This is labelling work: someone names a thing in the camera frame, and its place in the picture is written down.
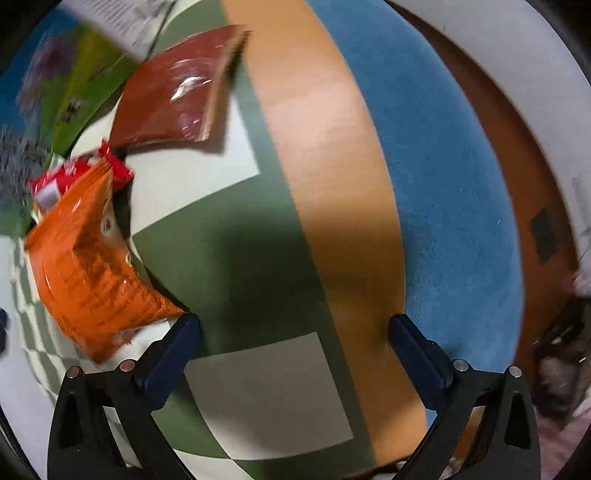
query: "purple flower illustration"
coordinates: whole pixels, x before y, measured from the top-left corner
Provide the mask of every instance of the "purple flower illustration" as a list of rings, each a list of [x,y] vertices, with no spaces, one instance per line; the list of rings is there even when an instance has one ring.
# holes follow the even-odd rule
[[[43,83],[54,76],[70,73],[75,59],[76,40],[67,34],[41,40],[17,95],[17,103],[24,116],[30,115],[41,99]]]

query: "blue carpet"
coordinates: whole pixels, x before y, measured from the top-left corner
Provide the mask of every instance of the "blue carpet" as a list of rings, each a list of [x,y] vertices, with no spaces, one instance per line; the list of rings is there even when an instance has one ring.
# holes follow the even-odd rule
[[[451,358],[504,371],[524,304],[518,232],[495,153],[423,36],[382,0],[308,0],[365,97],[396,196],[406,313]]]

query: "plastic packaging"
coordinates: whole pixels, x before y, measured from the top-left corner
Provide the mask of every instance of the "plastic packaging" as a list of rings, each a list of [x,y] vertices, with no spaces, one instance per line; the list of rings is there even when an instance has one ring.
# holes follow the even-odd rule
[[[243,25],[209,30],[143,63],[125,85],[110,144],[208,139],[222,77],[244,36]]]
[[[138,328],[182,314],[136,275],[111,190],[112,168],[101,160],[25,239],[41,301],[61,331],[97,363]]]
[[[78,179],[103,158],[113,169],[113,192],[118,192],[134,178],[134,172],[113,155],[103,140],[98,157],[72,158],[54,170],[29,182],[29,188],[41,212],[47,213]]]

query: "orange snack bag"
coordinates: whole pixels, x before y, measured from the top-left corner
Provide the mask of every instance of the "orange snack bag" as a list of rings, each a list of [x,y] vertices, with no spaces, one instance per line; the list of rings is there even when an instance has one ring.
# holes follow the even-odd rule
[[[25,239],[41,301],[64,334],[102,363],[135,331],[182,314],[131,266],[105,160],[78,180]]]

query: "green stripe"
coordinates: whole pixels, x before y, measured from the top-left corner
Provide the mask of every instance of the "green stripe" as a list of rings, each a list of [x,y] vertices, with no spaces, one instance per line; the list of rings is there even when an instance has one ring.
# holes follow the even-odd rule
[[[45,307],[41,302],[37,301],[33,306],[35,308],[35,317],[37,317],[37,326],[39,328],[39,333],[41,334],[41,341],[43,342],[43,349],[47,353],[52,353],[55,355],[57,353],[56,347],[53,344],[53,340],[51,339],[49,326],[47,324],[47,322],[52,322],[53,320],[48,319]]]
[[[170,24],[156,49],[225,24],[219,1],[202,0]],[[135,245],[158,281],[200,316],[202,355],[317,332],[355,437],[346,450],[334,447],[341,448],[346,459],[337,461],[330,452],[324,454],[330,462],[324,471],[340,474],[370,468],[375,459],[350,372],[289,185],[243,67],[238,67],[234,83],[260,175],[172,213],[134,235]],[[173,434],[168,424],[172,414],[165,413],[166,420],[158,424],[168,438]],[[200,416],[189,415],[181,420],[202,428]],[[201,455],[195,442],[199,440],[183,433],[175,448]],[[301,469],[306,469],[307,458],[300,458]],[[264,472],[262,468],[255,478],[273,478]]]
[[[18,308],[17,281],[18,280],[14,280],[14,281],[11,280],[10,288],[12,290],[12,301],[14,302],[14,309],[17,311],[17,313],[20,313],[19,308]]]
[[[31,284],[29,283],[29,275],[27,273],[26,264],[21,267],[20,285],[22,289],[22,295],[25,297],[25,302],[27,302],[27,304],[32,303],[33,298],[31,296]]]
[[[29,319],[29,315],[26,313],[20,314],[21,318],[21,326],[22,326],[22,335],[25,340],[25,346],[29,350],[35,350],[35,337],[33,335],[33,327],[31,326],[31,321]]]
[[[49,357],[45,352],[37,352],[39,356],[39,361],[41,362],[41,366],[43,367],[43,371],[47,377],[47,384],[43,383],[42,385],[51,390],[53,393],[58,395],[60,393],[61,388],[61,381],[62,378],[58,374],[56,367],[51,363]]]

